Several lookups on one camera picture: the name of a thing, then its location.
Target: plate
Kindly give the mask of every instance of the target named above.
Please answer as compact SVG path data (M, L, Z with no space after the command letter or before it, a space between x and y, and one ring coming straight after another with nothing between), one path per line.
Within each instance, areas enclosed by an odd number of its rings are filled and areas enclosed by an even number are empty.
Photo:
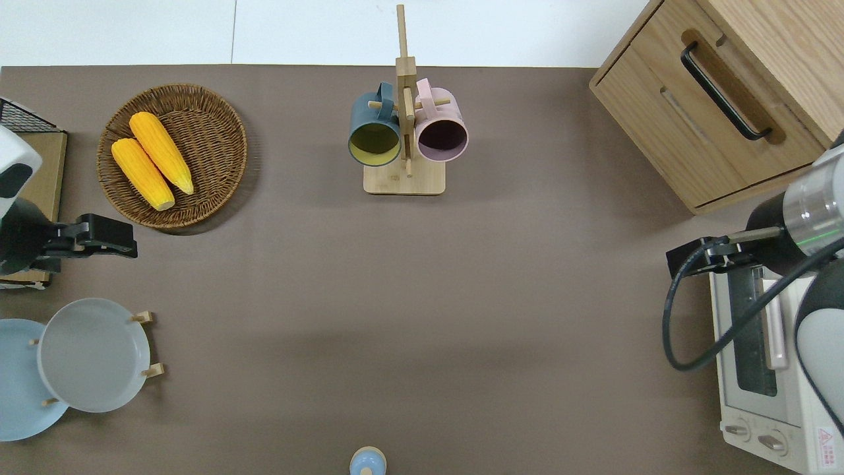
M38 347L44 325L25 319L0 319L0 442L38 434L64 414L68 405L41 403L53 397L38 373Z
M111 155L111 144L133 137L129 118L140 111L159 118L191 171L194 194L170 185L176 204L168 210L150 206ZM129 220L161 230L208 219L229 201L245 170L246 130L240 116L225 99L200 85L162 85L135 96L105 126L97 148L97 178L106 198Z
M44 329L38 371L70 407L108 412L131 401L149 369L149 341L132 312L104 298L65 305Z

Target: woven round basket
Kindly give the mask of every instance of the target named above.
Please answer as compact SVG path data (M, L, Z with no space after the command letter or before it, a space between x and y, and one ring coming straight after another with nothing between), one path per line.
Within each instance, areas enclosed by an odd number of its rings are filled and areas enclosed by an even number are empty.
M135 112L158 116L191 171L194 193L170 185L176 204L156 211L130 184L111 156L111 144L133 137ZM106 198L126 218L155 229L203 221L235 193L246 170L246 130L228 102L199 85L162 85L132 98L111 118L97 149L97 178Z

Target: black drawer handle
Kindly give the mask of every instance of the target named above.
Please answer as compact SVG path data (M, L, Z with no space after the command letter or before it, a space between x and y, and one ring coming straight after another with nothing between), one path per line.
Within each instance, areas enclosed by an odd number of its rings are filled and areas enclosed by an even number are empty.
M697 84L701 85L704 92L712 99L712 102L715 102L715 105L721 109L721 112L727 116L730 123L738 130L743 137L747 140L759 140L765 137L766 135L771 133L771 128L766 128L761 132L756 132L753 130L745 121L744 119L739 116L739 113L735 110L732 104L729 103L726 97L721 94L721 91L718 90L717 87L706 77L706 74L697 66L695 60L691 57L691 52L697 47L697 41L692 41L686 49L683 50L683 54L680 56L680 62L683 63L685 66L686 71L689 71L691 77L695 78Z

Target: black wire rack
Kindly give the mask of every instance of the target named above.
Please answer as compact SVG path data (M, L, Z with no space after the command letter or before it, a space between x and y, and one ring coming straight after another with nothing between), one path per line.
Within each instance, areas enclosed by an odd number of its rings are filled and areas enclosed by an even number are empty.
M64 132L23 107L0 97L0 125L16 134L39 132Z

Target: oven glass window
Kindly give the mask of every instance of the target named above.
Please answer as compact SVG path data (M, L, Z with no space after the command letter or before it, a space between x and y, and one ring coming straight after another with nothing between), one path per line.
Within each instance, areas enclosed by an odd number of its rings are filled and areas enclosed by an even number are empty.
M727 274L733 322L761 295L762 268L733 270ZM763 396L776 396L776 373L765 363L762 316L752 319L733 341L738 387Z

